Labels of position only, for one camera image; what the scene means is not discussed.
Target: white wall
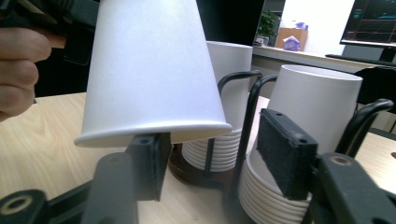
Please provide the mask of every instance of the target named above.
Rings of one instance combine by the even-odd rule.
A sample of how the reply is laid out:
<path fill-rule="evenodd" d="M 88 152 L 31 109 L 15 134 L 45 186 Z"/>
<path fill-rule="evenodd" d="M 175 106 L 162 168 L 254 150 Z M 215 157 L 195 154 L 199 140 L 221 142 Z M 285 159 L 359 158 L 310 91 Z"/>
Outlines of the white wall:
<path fill-rule="evenodd" d="M 303 21 L 308 28 L 305 52 L 342 54 L 340 45 L 354 0 L 287 0 L 281 27 L 291 21 Z"/>

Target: black device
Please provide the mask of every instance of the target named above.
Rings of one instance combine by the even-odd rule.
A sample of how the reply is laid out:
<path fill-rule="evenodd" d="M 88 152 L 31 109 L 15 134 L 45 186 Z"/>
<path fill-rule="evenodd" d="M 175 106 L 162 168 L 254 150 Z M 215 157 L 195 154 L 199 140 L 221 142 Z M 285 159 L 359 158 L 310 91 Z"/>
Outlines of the black device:
<path fill-rule="evenodd" d="M 326 57 L 396 66 L 396 4 L 388 0 L 355 0 L 340 40 L 343 45 L 382 49 L 377 60 L 328 54 Z"/>

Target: table surface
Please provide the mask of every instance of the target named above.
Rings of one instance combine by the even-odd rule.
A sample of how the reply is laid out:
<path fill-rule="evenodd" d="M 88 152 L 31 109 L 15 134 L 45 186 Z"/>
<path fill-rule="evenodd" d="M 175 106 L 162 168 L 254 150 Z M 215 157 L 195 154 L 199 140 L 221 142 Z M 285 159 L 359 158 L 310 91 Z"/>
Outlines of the table surface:
<path fill-rule="evenodd" d="M 52 199 L 90 179 L 96 163 L 124 148 L 76 147 L 85 93 L 37 98 L 22 115 L 0 123 L 0 198 L 24 189 L 41 189 Z M 268 100 L 260 98 L 257 110 Z M 253 126 L 249 148 L 257 134 Z M 396 141 L 368 133 L 357 161 L 380 188 L 396 193 Z M 228 223 L 222 192 L 175 179 L 167 171 L 160 202 L 139 202 L 141 223 Z"/>

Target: black chair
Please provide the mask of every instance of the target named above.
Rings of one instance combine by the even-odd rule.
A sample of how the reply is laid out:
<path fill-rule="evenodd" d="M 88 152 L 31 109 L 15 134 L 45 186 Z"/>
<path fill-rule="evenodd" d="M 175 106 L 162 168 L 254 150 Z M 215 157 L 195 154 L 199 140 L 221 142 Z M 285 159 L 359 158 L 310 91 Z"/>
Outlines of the black chair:
<path fill-rule="evenodd" d="M 358 96 L 358 104 L 368 105 L 378 99 L 389 99 L 396 103 L 396 67 L 377 66 L 360 70 L 355 76 L 362 77 L 361 91 Z M 396 114 L 396 106 L 389 110 Z M 389 133 L 393 132 L 396 120 L 391 126 Z M 370 132 L 380 135 L 388 135 L 377 129 Z"/>

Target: brown box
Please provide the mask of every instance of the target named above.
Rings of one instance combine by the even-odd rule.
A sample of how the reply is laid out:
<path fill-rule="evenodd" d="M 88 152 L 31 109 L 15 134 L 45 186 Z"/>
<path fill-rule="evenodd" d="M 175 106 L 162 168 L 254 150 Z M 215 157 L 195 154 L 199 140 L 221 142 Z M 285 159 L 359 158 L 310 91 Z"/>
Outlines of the brown box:
<path fill-rule="evenodd" d="M 308 31 L 302 29 L 294 29 L 294 28 L 279 28 L 279 32 L 277 34 L 275 47 L 283 49 L 283 39 L 294 35 L 300 41 L 300 51 L 304 51 L 305 42 L 308 38 Z"/>

